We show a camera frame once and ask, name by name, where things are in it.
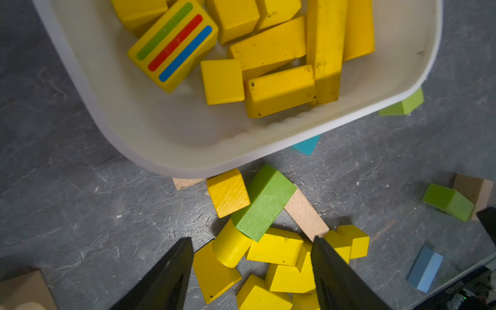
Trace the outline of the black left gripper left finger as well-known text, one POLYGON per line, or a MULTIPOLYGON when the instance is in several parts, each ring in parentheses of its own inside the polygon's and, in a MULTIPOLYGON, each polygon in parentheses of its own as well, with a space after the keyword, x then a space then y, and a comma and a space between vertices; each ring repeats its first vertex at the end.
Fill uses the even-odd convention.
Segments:
POLYGON ((112 309, 183 309, 194 252, 181 238, 112 309))

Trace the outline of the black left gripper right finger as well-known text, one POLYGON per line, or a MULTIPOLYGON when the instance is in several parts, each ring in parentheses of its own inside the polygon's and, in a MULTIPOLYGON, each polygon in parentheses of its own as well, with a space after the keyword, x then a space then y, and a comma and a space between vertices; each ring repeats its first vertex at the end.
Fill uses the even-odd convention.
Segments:
POLYGON ((316 294, 321 309, 389 309, 323 238, 311 250, 316 294))

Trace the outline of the small yellow cube pile edge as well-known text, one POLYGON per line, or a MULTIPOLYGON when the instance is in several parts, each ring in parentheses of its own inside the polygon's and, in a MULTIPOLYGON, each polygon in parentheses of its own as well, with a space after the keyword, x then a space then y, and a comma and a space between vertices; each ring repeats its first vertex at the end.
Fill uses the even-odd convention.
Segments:
POLYGON ((364 231, 354 225, 346 225, 337 227, 337 233, 351 245, 351 260, 367 257, 370 236, 364 231))

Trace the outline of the white oval plastic tub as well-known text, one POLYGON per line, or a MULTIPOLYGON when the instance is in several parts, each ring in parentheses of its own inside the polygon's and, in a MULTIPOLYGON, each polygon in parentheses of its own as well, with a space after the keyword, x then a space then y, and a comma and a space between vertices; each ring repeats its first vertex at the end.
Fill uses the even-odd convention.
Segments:
POLYGON ((251 119, 242 103, 206 104, 199 69, 173 93, 160 89, 128 58, 136 38, 109 1, 34 6, 102 134, 176 178, 223 173, 407 98, 428 77, 443 29, 442 1, 375 1, 375 51, 344 64, 336 102, 251 119))

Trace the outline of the rainbow striped block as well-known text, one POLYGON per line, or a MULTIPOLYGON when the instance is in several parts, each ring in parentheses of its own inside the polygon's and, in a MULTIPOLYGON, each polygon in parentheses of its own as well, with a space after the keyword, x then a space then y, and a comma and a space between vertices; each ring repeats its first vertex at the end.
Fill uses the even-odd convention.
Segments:
POLYGON ((197 1, 177 1, 128 50, 129 59, 171 93, 215 47, 218 26, 197 1))

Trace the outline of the long yellow block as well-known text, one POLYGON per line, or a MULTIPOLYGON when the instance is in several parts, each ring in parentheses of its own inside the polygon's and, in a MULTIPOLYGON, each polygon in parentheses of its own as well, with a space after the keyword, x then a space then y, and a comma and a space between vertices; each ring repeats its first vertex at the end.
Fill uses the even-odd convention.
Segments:
POLYGON ((348 2, 307 2, 307 64, 312 65, 316 105, 337 101, 340 91, 348 2))

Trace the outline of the yellow cylinder block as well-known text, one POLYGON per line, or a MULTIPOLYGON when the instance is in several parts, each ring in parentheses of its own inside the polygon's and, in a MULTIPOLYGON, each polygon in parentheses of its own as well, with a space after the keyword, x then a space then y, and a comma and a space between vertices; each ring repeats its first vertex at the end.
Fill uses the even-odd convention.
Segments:
POLYGON ((212 243, 213 253, 220 263, 228 268, 236 267, 254 240, 245 236, 231 219, 226 223, 212 243))

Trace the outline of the tan slanted block centre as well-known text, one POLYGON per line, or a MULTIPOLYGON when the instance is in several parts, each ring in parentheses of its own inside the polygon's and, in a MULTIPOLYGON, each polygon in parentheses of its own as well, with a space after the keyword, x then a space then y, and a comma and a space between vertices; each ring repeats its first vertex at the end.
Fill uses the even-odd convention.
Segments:
POLYGON ((329 232, 327 224, 299 188, 284 209, 310 241, 313 242, 316 237, 324 237, 329 232))

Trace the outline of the light blue block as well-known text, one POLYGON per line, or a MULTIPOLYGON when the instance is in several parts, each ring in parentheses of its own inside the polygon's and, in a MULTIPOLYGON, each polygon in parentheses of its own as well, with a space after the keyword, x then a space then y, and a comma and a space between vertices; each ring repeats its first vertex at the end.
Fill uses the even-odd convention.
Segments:
POLYGON ((417 290, 428 293, 444 257, 428 246, 423 246, 417 256, 407 282, 417 290))

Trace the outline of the tan long block near tub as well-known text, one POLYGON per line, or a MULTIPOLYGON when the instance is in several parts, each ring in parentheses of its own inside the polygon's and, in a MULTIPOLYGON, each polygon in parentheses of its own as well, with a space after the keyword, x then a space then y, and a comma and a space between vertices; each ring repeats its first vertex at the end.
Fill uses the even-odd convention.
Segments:
POLYGON ((194 186, 198 183, 204 182, 205 178, 200 179, 183 179, 183 178, 173 178, 174 186, 178 191, 194 186))

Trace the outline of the yellow cube below tan block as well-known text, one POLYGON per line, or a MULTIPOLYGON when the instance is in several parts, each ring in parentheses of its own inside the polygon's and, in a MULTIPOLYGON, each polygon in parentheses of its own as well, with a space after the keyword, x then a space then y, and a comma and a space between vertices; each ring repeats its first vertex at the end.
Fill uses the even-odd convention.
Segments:
POLYGON ((207 179, 207 189, 218 218, 224 218, 251 204, 244 179, 232 169, 207 179))

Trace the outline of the green rectangular block centre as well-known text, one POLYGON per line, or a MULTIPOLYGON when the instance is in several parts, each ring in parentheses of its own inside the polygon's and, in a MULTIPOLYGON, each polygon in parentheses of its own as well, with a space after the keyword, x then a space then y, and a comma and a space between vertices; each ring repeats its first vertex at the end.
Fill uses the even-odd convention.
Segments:
POLYGON ((250 239, 260 241, 296 189, 280 171, 264 164, 247 187, 251 203, 231 215, 234 226, 250 239))

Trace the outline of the brown small block left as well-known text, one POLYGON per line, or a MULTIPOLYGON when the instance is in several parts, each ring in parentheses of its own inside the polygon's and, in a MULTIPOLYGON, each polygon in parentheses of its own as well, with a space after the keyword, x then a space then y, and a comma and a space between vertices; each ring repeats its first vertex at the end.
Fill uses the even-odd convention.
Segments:
POLYGON ((1 309, 57 309, 40 271, 1 282, 1 309))

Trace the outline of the green slanted block right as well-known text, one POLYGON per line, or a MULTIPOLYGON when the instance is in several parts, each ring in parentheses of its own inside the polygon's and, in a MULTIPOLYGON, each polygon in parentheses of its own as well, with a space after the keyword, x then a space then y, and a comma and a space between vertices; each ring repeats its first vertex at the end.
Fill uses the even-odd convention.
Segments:
POLYGON ((460 221, 471 218, 474 204, 455 189, 430 183, 422 201, 460 221))

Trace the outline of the teal triangular block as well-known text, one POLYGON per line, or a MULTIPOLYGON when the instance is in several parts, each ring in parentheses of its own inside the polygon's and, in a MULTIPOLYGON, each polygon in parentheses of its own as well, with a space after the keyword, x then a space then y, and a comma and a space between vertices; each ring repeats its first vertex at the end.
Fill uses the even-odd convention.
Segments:
POLYGON ((310 139, 304 140, 303 142, 297 143, 293 145, 291 148, 306 156, 311 156, 314 153, 316 146, 320 141, 321 136, 322 135, 319 134, 310 139))

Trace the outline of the tan block far right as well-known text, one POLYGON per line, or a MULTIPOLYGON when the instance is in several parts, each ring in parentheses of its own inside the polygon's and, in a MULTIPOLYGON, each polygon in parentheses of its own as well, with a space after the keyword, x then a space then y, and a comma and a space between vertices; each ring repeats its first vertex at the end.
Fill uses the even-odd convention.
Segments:
POLYGON ((474 204, 470 220, 478 221, 477 212, 488 207, 493 182, 484 178, 456 174, 453 188, 474 204))

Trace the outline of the small green cube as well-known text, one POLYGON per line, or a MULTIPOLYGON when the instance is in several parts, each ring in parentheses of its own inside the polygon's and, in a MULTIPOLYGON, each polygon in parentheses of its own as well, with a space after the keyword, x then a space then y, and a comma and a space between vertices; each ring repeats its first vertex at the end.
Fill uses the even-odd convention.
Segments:
POLYGON ((380 116, 405 116, 424 103, 424 94, 422 88, 419 88, 411 96, 395 103, 389 107, 381 109, 380 116))

